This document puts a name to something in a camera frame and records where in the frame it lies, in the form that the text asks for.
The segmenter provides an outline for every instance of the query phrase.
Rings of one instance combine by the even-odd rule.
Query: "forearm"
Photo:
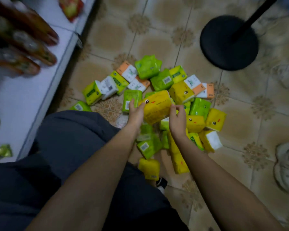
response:
[[[225,230],[282,230],[258,198],[187,137],[175,142],[214,218]]]
[[[120,130],[65,181],[27,230],[101,230],[136,135],[130,125]]]

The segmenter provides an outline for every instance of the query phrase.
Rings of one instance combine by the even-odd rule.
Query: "hand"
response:
[[[186,112],[183,105],[174,105],[170,107],[169,129],[174,139],[186,136]]]
[[[137,108],[134,107],[135,100],[132,99],[128,105],[129,108],[129,116],[127,124],[131,125],[135,129],[140,129],[140,126],[144,120],[144,108],[145,103],[141,103],[141,105]]]

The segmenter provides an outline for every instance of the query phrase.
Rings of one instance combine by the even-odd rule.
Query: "dark gray pants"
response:
[[[47,116],[36,137],[39,153],[0,164],[0,230],[23,230],[61,183],[118,131],[94,112]],[[127,163],[104,227],[169,207],[167,198]]]

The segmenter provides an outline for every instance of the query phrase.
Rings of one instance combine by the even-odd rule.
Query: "barcode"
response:
[[[130,102],[129,100],[125,102],[125,109],[126,109],[126,110],[129,110],[129,107],[128,107],[129,102]]]
[[[147,150],[148,148],[149,148],[149,144],[148,144],[147,142],[140,146],[140,149],[141,149],[142,151],[145,151],[145,150]]]
[[[82,108],[82,106],[81,106],[80,104],[77,104],[77,105],[75,105],[74,107],[75,107],[75,109],[77,109],[78,111],[82,111],[82,110],[83,110],[83,108]]]
[[[171,82],[170,76],[164,78],[164,79],[163,79],[163,82],[164,82],[164,84],[167,84],[167,83]]]

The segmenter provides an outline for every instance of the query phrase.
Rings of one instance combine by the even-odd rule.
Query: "pile of tissue packs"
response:
[[[196,75],[187,76],[182,66],[161,71],[162,61],[155,55],[146,55],[135,62],[135,67],[125,61],[103,81],[94,81],[83,94],[86,103],[74,105],[72,110],[90,111],[90,106],[100,99],[123,94],[122,112],[129,112],[129,102],[134,106],[145,103],[144,122],[137,137],[137,146],[144,156],[143,171],[152,162],[150,158],[160,149],[170,151],[174,171],[177,174],[189,169],[169,131],[169,112],[172,104],[183,105],[186,112],[186,135],[201,150],[215,152],[222,147],[217,132],[222,130],[226,113],[211,108],[215,97],[214,84],[202,83]],[[143,93],[152,84],[153,92]],[[148,173],[155,180],[158,174]]]

